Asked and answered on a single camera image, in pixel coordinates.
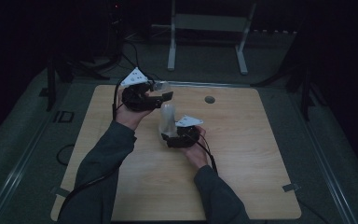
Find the dark background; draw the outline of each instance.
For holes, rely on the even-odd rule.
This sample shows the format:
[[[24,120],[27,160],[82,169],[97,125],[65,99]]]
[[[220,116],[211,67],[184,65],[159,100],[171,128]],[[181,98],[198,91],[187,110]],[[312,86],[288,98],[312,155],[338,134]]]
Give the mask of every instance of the dark background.
[[[92,61],[93,55],[115,51],[115,39],[108,37],[115,33],[108,25],[109,11],[114,11],[113,17],[123,13],[125,25],[146,32],[151,23],[170,23],[171,1],[125,2],[111,0],[120,6],[115,11],[106,7],[106,1],[95,0],[0,1],[0,124],[51,55],[65,52],[77,60]],[[178,10],[190,13],[203,8],[204,13],[235,16],[239,12],[229,8],[242,1],[177,4]],[[312,81],[358,157],[358,1],[260,0],[252,25],[253,30],[272,34],[298,31],[281,70],[301,62],[311,65]]]

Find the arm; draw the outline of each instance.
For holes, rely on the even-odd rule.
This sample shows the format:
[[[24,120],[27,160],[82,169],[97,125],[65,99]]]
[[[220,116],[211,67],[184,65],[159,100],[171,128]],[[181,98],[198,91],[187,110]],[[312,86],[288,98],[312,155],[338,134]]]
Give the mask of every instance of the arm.
[[[119,105],[121,93],[118,93]],[[96,178],[106,178],[82,189],[68,201],[58,223],[110,223],[116,198],[118,167],[133,151],[135,130],[142,118],[150,112],[133,112],[124,105],[119,107],[116,121],[110,124],[106,133],[80,163],[75,189]]]
[[[200,134],[205,130],[198,127]],[[249,223],[245,207],[231,187],[208,165],[205,151],[197,144],[190,148],[182,148],[182,152],[191,164],[198,169],[194,182],[200,192],[202,206],[208,223]]]

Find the hand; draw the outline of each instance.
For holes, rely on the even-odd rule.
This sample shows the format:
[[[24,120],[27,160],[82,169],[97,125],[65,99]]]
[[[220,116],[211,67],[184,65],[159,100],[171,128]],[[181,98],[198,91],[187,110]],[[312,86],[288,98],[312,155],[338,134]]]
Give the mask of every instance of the hand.
[[[121,95],[124,90],[118,91],[118,110],[116,113],[116,122],[121,123],[132,130],[136,130],[141,120],[150,114],[153,110],[147,111],[132,111],[128,109],[123,103],[121,102]]]
[[[200,135],[205,137],[206,131],[200,126],[196,126],[196,128],[200,131]],[[200,137],[199,143],[205,147],[205,141],[202,137]],[[194,144],[192,147],[180,148],[180,150],[183,152],[183,154],[185,154],[190,163],[194,165],[197,169],[201,168],[204,165],[208,165],[206,152],[197,143]]]

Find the metal stand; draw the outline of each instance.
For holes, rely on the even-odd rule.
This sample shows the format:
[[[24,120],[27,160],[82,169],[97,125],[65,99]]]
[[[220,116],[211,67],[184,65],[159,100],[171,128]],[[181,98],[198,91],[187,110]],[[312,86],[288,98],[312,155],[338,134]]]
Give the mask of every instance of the metal stand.
[[[171,15],[171,44],[170,53],[168,55],[168,70],[175,69],[175,54],[176,54],[176,29],[193,29],[193,30],[209,30],[209,31],[228,31],[228,32],[242,32],[242,39],[239,45],[235,47],[237,60],[242,75],[248,74],[245,59],[243,57],[243,47],[247,35],[249,34],[252,18],[255,14],[256,3],[252,4],[247,18],[242,17],[222,17],[222,16],[205,16],[205,15],[189,15],[176,14],[175,0],[172,0],[172,15]]]

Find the wooden table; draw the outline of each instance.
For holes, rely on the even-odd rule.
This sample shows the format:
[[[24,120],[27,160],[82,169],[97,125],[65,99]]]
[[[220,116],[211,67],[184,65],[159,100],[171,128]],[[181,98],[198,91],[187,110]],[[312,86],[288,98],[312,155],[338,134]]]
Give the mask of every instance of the wooden table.
[[[76,171],[112,120],[115,86],[95,89],[61,187],[72,190]],[[219,175],[245,204],[251,219],[294,219],[301,216],[269,120],[253,89],[172,87],[175,119],[189,115],[201,125]],[[207,104],[206,96],[215,103]],[[159,110],[136,130],[134,151],[124,160],[112,220],[204,220],[195,169],[174,148],[158,140]],[[57,196],[51,218],[57,219],[64,198]]]

